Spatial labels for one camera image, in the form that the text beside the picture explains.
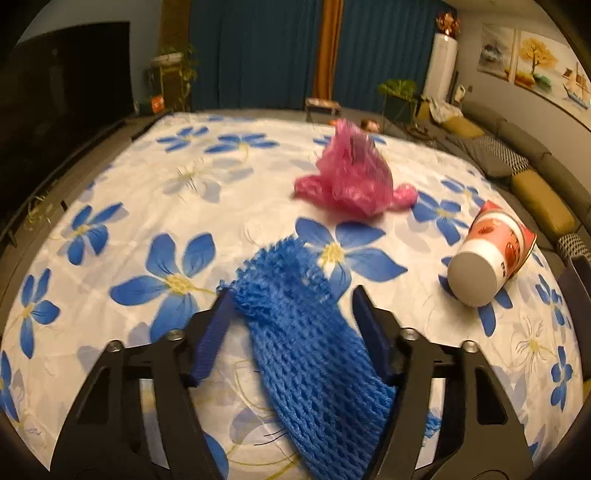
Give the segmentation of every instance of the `blue foam fruit net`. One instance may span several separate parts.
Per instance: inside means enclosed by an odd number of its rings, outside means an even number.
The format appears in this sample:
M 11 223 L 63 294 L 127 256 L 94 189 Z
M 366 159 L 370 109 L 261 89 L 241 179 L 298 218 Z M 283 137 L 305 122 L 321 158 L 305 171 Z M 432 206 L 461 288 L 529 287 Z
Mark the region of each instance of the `blue foam fruit net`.
M 359 480 L 395 390 L 376 375 L 317 257 L 287 238 L 261 250 L 231 287 L 277 415 L 319 480 Z

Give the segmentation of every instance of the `paper cup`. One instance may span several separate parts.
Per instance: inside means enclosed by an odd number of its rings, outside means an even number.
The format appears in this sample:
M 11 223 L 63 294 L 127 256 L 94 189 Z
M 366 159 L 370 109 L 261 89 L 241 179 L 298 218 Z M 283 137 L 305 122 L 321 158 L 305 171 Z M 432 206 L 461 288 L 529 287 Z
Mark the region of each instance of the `paper cup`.
M 525 262 L 535 234 L 492 202 L 486 202 L 447 269 L 447 280 L 462 303 L 482 307 Z

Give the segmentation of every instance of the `floral bedsheet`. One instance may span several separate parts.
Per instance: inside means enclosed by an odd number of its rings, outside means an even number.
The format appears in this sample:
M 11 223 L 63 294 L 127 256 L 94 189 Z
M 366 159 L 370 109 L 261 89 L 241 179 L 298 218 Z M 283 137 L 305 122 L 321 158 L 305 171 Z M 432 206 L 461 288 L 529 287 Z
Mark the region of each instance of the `floral bedsheet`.
M 420 189 L 408 212 L 358 222 L 292 198 L 314 172 L 331 127 L 177 114 L 158 122 L 71 205 L 40 249 L 14 301 L 0 352 L 0 406 L 49 467 L 65 416 L 107 342 L 148 343 L 208 308 L 220 279 L 288 235 L 319 256 L 345 318 L 352 287 L 430 340 L 481 345 L 524 425 L 534 462 L 582 406 L 569 311 L 537 249 L 485 307 L 452 295 L 446 265 L 487 200 L 509 206 L 464 161 L 374 136 L 395 184 Z M 191 392 L 207 442 L 229 479 L 310 475 L 279 424 L 232 319 L 213 374 Z M 433 458 L 443 384 L 433 382 L 418 465 Z M 151 384 L 142 405 L 152 458 L 166 465 Z

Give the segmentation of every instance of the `gray sofa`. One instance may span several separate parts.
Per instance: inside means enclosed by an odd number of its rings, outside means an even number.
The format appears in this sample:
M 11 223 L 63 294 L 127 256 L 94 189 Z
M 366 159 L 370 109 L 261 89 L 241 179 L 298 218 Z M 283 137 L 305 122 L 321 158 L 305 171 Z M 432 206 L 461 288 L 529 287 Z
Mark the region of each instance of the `gray sofa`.
M 557 278 L 568 258 L 585 255 L 591 261 L 591 194 L 542 142 L 518 125 L 477 102 L 464 102 L 462 111 L 484 135 L 466 138 L 433 121 L 417 123 L 435 137 L 438 149 L 470 162 L 491 181 L 538 235 L 537 245 Z M 527 192 L 532 184 L 540 194 Z

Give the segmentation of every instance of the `bedsheet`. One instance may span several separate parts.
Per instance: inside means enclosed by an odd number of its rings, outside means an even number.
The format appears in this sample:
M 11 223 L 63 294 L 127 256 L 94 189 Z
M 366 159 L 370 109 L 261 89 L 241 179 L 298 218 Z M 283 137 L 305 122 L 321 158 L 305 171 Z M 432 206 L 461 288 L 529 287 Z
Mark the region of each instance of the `bedsheet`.
M 536 247 L 488 305 L 460 304 L 446 265 L 485 200 L 510 210 L 470 165 L 373 135 L 394 183 L 420 191 L 406 212 L 360 222 L 292 198 L 334 129 L 271 119 L 175 114 L 155 124 L 88 185 L 38 252 L 9 314 L 0 406 L 49 467 L 66 414 L 107 342 L 148 343 L 208 308 L 262 247 L 297 235 L 315 249 L 343 315 L 353 287 L 432 342 L 477 341 L 517 415 L 534 462 L 582 406 L 570 314 Z M 191 391 L 225 478 L 309 478 L 262 388 L 248 330 L 232 319 L 212 375 Z M 418 466 L 433 458 L 443 401 L 434 381 Z M 142 383 L 150 452 L 166 466 L 154 397 Z

